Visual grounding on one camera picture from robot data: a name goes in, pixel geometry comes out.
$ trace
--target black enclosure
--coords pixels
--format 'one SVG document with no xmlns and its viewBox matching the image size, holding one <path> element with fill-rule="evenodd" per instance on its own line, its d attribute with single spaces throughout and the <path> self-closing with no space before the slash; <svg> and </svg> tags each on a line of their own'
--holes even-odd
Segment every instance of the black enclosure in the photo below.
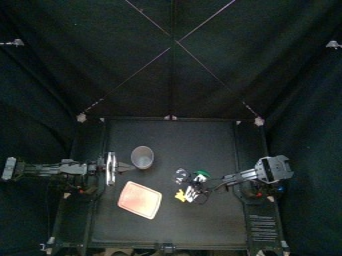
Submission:
<svg viewBox="0 0 342 256">
<path fill-rule="evenodd" d="M 233 172 L 264 154 L 281 154 L 295 174 L 271 218 L 280 216 L 280 233 L 293 254 L 340 255 L 340 13 L 337 0 L 2 0 L 0 173 L 11 156 L 28 163 L 58 163 L 70 157 L 93 160 L 113 150 L 128 162 L 144 139 L 154 147 L 157 170 L 176 167 L 166 156 L 172 152 L 174 157 L 180 146 L 178 164 L 197 168 L 197 154 L 205 154 L 200 165 L 208 164 L 215 175 L 224 166 L 235 165 Z M 236 127 L 245 135 L 241 140 Z M 261 141 L 261 149 L 253 140 Z M 244 153 L 236 158 L 237 147 Z M 153 171 L 156 189 L 162 190 L 169 183 Z M 146 182 L 138 175 L 121 176 L 117 188 L 129 179 Z M 97 205 L 104 210 L 93 215 L 98 225 L 86 226 L 97 247 L 128 244 L 98 229 L 112 224 L 112 215 L 124 218 L 116 208 L 105 209 L 105 200 L 112 200 L 106 192 Z M 255 209 L 243 209 L 231 192 L 227 226 L 213 220 L 215 211 L 221 217 L 228 207 L 219 205 L 224 195 L 217 195 L 207 203 L 208 212 L 199 214 L 200 221 L 205 215 L 213 222 L 204 226 L 211 239 L 193 233 L 187 244 L 191 233 L 172 226 L 169 240 L 182 235 L 178 247 L 245 249 L 243 235 L 251 227 L 243 219 Z M 0 255 L 41 255 L 40 244 L 58 219 L 58 199 L 46 179 L 0 183 Z M 170 198 L 164 202 L 172 204 Z M 181 212 L 176 207 L 169 209 Z M 84 204 L 80 209 L 92 208 Z M 161 216 L 180 221 L 169 209 L 160 208 Z M 89 216 L 78 213 L 68 212 L 61 228 L 72 225 L 65 219 L 86 222 Z M 191 214 L 185 209 L 184 219 Z M 150 236 L 161 225 L 158 220 Z M 235 229 L 223 238 L 228 226 Z M 84 228 L 80 224 L 73 231 L 82 233 Z M 136 229 L 137 236 L 144 228 Z M 166 234 L 160 239 L 166 241 Z"/>
</svg>

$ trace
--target yellow object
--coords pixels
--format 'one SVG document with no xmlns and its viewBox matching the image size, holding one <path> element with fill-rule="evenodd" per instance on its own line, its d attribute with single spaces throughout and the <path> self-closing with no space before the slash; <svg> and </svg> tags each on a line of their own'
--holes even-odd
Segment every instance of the yellow object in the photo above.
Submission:
<svg viewBox="0 0 342 256">
<path fill-rule="evenodd" d="M 178 192 L 176 193 L 174 198 L 178 199 L 182 203 L 185 202 L 185 196 L 181 189 L 178 189 Z"/>
</svg>

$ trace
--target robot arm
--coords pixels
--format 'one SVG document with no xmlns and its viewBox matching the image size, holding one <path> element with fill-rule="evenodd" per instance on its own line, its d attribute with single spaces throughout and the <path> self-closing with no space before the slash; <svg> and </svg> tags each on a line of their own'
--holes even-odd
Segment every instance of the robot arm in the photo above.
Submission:
<svg viewBox="0 0 342 256">
<path fill-rule="evenodd" d="M 289 169 L 288 158 L 283 155 L 263 157 L 256 162 L 253 169 L 223 176 L 221 181 L 227 186 L 233 186 L 248 180 L 272 184 L 279 180 L 289 179 L 293 172 Z"/>
</svg>

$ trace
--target white object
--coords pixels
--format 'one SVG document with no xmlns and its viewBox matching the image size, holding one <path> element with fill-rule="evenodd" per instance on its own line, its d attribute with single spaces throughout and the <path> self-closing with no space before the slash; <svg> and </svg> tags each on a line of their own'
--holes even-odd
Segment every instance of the white object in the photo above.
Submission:
<svg viewBox="0 0 342 256">
<path fill-rule="evenodd" d="M 205 182 L 205 181 L 207 181 L 207 177 L 205 177 L 204 175 L 199 174 L 199 175 L 195 177 L 193 181 Z M 187 201 L 188 201 L 189 203 L 192 203 L 192 201 L 196 199 L 197 195 L 199 195 L 199 194 L 197 194 L 197 192 L 195 191 L 193 187 L 192 187 L 192 186 L 188 186 L 188 187 L 187 187 L 187 191 L 185 191 L 184 197 L 185 197 L 185 199 L 187 199 Z"/>
<path fill-rule="evenodd" d="M 137 169 L 146 169 L 153 162 L 153 151 L 146 146 L 138 146 L 133 149 L 130 160 Z"/>
<path fill-rule="evenodd" d="M 86 121 L 86 116 L 84 113 L 80 113 L 77 116 L 77 122 L 84 123 Z"/>
<path fill-rule="evenodd" d="M 255 124 L 256 126 L 263 126 L 264 120 L 257 116 L 257 117 L 255 118 L 255 120 L 253 120 L 253 124 Z"/>
</svg>

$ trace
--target black curtain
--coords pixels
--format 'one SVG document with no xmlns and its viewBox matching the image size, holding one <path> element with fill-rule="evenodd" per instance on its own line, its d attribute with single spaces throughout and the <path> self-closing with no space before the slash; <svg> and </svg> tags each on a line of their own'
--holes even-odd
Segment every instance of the black curtain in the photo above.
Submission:
<svg viewBox="0 0 342 256">
<path fill-rule="evenodd" d="M 291 159 L 295 171 L 280 213 L 287 242 L 297 255 L 342 252 L 340 81 L 342 51 L 325 49 L 293 81 L 295 93 L 288 92 L 273 110 L 276 118 L 269 117 L 269 151 Z"/>
<path fill-rule="evenodd" d="M 14 33 L 5 25 L 0 19 L 1 39 L 9 42 Z M 0 48 L 0 174 L 7 157 L 56 163 L 69 156 L 74 117 L 53 84 L 29 48 Z M 58 196 L 50 185 L 48 180 L 1 182 L 0 255 L 42 254 L 38 244 L 48 240 Z"/>
</svg>

